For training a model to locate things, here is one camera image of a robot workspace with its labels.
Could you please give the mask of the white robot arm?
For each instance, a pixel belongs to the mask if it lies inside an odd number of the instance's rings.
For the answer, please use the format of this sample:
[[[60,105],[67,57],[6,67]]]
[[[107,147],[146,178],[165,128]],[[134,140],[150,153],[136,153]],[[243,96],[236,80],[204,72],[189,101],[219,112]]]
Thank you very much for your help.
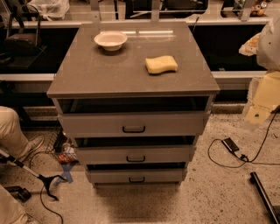
[[[256,57],[259,66],[267,70],[280,70],[280,11],[263,27]]]

